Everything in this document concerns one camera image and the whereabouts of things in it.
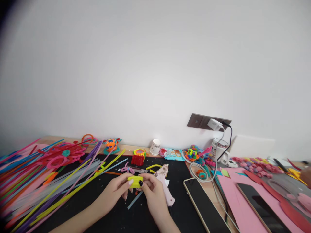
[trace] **pink pom pom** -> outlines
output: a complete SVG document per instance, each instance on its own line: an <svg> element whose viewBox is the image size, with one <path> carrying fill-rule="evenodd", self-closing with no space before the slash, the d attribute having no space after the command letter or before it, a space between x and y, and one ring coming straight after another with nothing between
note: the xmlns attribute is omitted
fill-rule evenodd
<svg viewBox="0 0 311 233"><path fill-rule="evenodd" d="M233 160L234 162L237 162L237 163L243 162L243 160L242 160L241 158L238 158L238 157L233 157L232 160Z"/></svg>

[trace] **hand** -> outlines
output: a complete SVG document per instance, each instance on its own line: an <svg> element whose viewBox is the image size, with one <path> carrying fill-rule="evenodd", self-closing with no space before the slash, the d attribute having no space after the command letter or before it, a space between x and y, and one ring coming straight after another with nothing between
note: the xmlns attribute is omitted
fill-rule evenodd
<svg viewBox="0 0 311 233"><path fill-rule="evenodd" d="M139 176L143 177L141 189L146 195L149 211L156 224L170 218L162 182L152 174L139 174Z"/></svg>
<svg viewBox="0 0 311 233"><path fill-rule="evenodd" d="M302 179L311 189L311 167L303 169L300 174L300 179Z"/></svg>
<svg viewBox="0 0 311 233"><path fill-rule="evenodd" d="M134 182L134 180L127 181L127 178L130 176L133 175L124 173L112 179L101 195L91 204L91 208L99 213L100 217L111 211L121 196L126 201L129 187Z"/></svg>

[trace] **woman's left hand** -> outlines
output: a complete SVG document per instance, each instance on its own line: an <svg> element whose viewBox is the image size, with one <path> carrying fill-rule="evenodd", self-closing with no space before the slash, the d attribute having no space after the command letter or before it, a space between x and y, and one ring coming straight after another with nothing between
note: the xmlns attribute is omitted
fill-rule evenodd
<svg viewBox="0 0 311 233"><path fill-rule="evenodd" d="M121 196L123 196L126 201L129 187L134 182L134 180L127 180L130 176L133 175L131 173L124 173L119 177L112 179L90 207L103 217L111 211Z"/></svg>

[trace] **charging cable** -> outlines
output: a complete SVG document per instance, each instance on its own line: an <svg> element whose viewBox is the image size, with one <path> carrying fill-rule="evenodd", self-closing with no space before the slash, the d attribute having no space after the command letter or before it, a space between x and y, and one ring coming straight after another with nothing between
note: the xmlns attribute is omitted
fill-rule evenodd
<svg viewBox="0 0 311 233"><path fill-rule="evenodd" d="M207 182L211 182L211 181L213 181L213 179L215 178L215 176L216 176L216 171L217 171L217 155L216 155L216 153L217 153L217 147L218 147L218 143L223 139L223 137L224 137L224 135L225 135L225 129L224 129L224 127L223 126L220 126L222 129L223 129L223 131L224 131L224 133L223 133L223 136L221 137L221 139L217 142L217 144L216 144L216 148L215 148L215 157L216 157L216 165L215 165L215 170L214 170L214 175L213 175L213 177L210 179L210 180L202 180L202 179L199 179L201 182L204 182L204 183L207 183ZM196 175L194 175L194 173L193 173L193 171L192 171L192 165L193 163L191 163L190 164L190 173L191 173L191 175L192 176L194 176L194 177L196 177L197 178L197 176Z"/></svg>
<svg viewBox="0 0 311 233"><path fill-rule="evenodd" d="M221 204L221 201L220 201L220 199L219 199L219 196L218 196L216 187L215 187L215 185L214 185L214 182L212 182L212 183L213 183L214 190L215 190L216 197L217 197L217 200L218 200L219 204L221 205L221 207L223 208L223 210L225 211L225 213L227 214L227 216L229 217L229 219L231 220L231 222L233 223L233 225L236 227L236 229L238 230L238 232L241 233L241 232L240 232L240 229L237 227L237 225L234 223L234 221L232 220L232 218L230 217L230 215L228 214L228 212L225 210L224 206Z"/></svg>

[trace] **white charger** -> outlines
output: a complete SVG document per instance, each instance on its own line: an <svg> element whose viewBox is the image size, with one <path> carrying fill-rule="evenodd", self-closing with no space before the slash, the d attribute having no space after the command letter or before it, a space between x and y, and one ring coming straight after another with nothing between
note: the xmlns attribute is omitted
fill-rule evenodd
<svg viewBox="0 0 311 233"><path fill-rule="evenodd" d="M216 121L215 119L210 119L207 125L214 131L219 131L220 128L223 128L222 123Z"/></svg>

